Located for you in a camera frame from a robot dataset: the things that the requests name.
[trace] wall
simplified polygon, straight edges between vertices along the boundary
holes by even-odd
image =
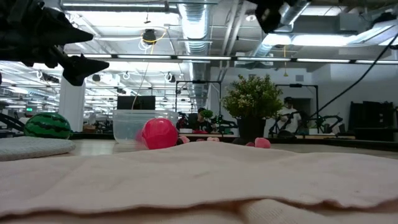
[[[216,80],[219,74],[219,68],[211,68],[211,78],[212,80]],[[247,70],[245,68],[230,68],[228,69],[224,80],[222,82],[222,89],[221,89],[221,96],[226,96],[226,88],[228,88],[231,84],[231,82],[238,80],[238,75],[243,75],[244,77],[248,78],[249,74],[256,74],[258,76],[263,76],[266,74],[269,74],[271,77],[271,80],[275,84],[292,84],[292,83],[297,83],[295,81],[295,76],[296,75],[304,75],[304,82],[300,82],[301,84],[312,84],[312,74],[308,73],[306,69],[304,68],[288,68],[287,69],[287,74],[289,75],[288,77],[284,76],[285,70],[283,68],[279,69],[278,71],[275,71],[274,69],[254,69],[254,70]],[[280,87],[283,91],[283,94],[280,96],[280,99],[283,100],[283,98],[287,96],[291,96],[294,98],[310,98],[310,99],[315,99],[315,90],[313,89],[308,89],[308,88],[289,88],[287,86],[281,86]],[[218,114],[219,110],[219,104],[218,104],[218,93],[214,88],[209,88],[208,92],[208,101],[206,104],[206,107],[215,113]],[[221,114],[224,116],[225,120],[228,121],[235,121],[235,119],[226,111],[223,107],[221,107]],[[267,120],[267,125],[266,125],[266,131],[265,134],[266,136],[268,135],[268,129],[274,124],[273,120]]]
[[[337,94],[353,84],[370,65],[325,65],[313,73],[314,84],[319,85],[320,107]],[[346,128],[349,121],[349,106],[353,101],[393,102],[398,106],[398,67],[394,65],[376,65],[368,75],[350,91],[327,106],[321,115],[339,114]]]

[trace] white pillar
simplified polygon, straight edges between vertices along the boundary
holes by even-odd
[[[66,79],[61,81],[59,114],[66,118],[72,131],[83,131],[86,83],[73,86]]]

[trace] black cable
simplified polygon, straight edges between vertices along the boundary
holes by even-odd
[[[339,97],[341,97],[342,95],[344,95],[346,92],[348,92],[350,89],[352,89],[352,87],[356,86],[371,70],[372,68],[375,66],[375,64],[380,60],[380,58],[384,55],[384,53],[386,53],[386,51],[388,50],[388,48],[392,45],[392,43],[394,43],[394,41],[397,39],[398,37],[398,33],[396,34],[396,36],[388,43],[388,45],[383,49],[383,51],[379,54],[379,56],[375,59],[375,61],[372,63],[372,65],[366,70],[366,72],[361,76],[361,78],[359,78],[356,82],[354,82],[352,85],[350,85],[347,89],[345,89],[344,91],[342,91],[339,95],[335,96],[333,99],[331,99],[327,104],[325,104],[324,106],[322,106],[317,112],[315,112],[313,115],[311,115],[309,118],[312,118],[314,115],[316,115],[317,113],[321,112],[321,110],[325,109],[327,106],[329,106],[332,102],[334,102],[335,100],[337,100]]]

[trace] person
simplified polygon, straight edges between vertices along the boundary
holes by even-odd
[[[206,131],[207,133],[211,133],[215,126],[212,125],[207,120],[205,120],[205,118],[200,114],[200,112],[202,112],[204,110],[206,110],[206,109],[199,108],[199,110],[198,110],[198,120],[194,124],[193,129],[194,130],[200,130],[200,131]]]
[[[291,114],[297,112],[296,109],[293,108],[293,98],[286,97],[284,99],[284,107],[278,112],[280,115]],[[289,120],[289,116],[281,116],[280,121],[278,121],[278,127],[281,128],[283,125]],[[290,119],[290,124],[286,125],[285,130],[290,133],[295,133],[301,122],[300,113],[293,114],[293,117]]]

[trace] watermelon ball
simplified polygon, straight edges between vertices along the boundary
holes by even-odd
[[[39,113],[24,128],[25,136],[38,138],[68,139],[71,133],[69,122],[58,113]]]
[[[148,149],[164,149],[175,146],[178,132],[170,120],[153,118],[144,125],[142,138]]]

